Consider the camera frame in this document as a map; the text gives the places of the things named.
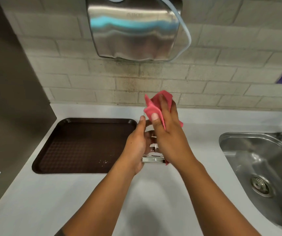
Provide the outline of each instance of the person's left hand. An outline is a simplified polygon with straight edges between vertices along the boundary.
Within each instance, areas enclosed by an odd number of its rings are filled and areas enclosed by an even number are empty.
[[[142,115],[136,129],[128,136],[125,148],[120,156],[120,160],[126,162],[132,167],[134,174],[138,174],[144,163],[142,157],[150,152],[150,145],[156,143],[156,138],[152,138],[154,131],[145,131],[150,125],[150,121],[146,121]]]

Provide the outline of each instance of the stainless steel hand dryer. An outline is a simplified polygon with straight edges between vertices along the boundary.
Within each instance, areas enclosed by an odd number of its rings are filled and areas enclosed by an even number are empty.
[[[182,0],[170,0],[180,13]],[[90,29],[101,57],[168,60],[179,22],[161,0],[86,0]]]

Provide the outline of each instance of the white cable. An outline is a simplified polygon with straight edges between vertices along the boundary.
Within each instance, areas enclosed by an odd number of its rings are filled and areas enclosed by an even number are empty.
[[[175,6],[170,2],[170,0],[161,0],[161,1],[164,2],[174,12],[175,16],[177,17],[178,21],[182,25],[183,30],[185,31],[185,33],[188,37],[188,44],[185,46],[185,48],[183,48],[173,59],[169,60],[169,61],[173,61],[173,60],[177,59],[183,52],[185,52],[186,49],[189,48],[189,46],[191,45],[191,35],[190,35],[190,32],[189,32],[185,22],[183,21],[182,17],[179,15]]]

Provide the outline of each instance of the countertop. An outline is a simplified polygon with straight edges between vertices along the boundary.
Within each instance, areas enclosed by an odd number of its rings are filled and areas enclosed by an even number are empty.
[[[57,120],[0,200],[0,236],[53,236],[105,174],[37,175],[32,163],[56,124],[67,117],[131,118],[143,107],[51,104]],[[184,132],[212,179],[262,236],[282,236],[251,203],[219,146],[226,132],[282,130],[282,112],[179,109]],[[202,236],[184,183],[169,164],[145,164],[135,176],[114,236]]]

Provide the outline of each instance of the brown tray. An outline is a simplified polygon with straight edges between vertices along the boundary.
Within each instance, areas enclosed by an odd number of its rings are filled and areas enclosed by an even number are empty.
[[[60,121],[32,165],[37,174],[107,173],[135,130],[132,119]]]

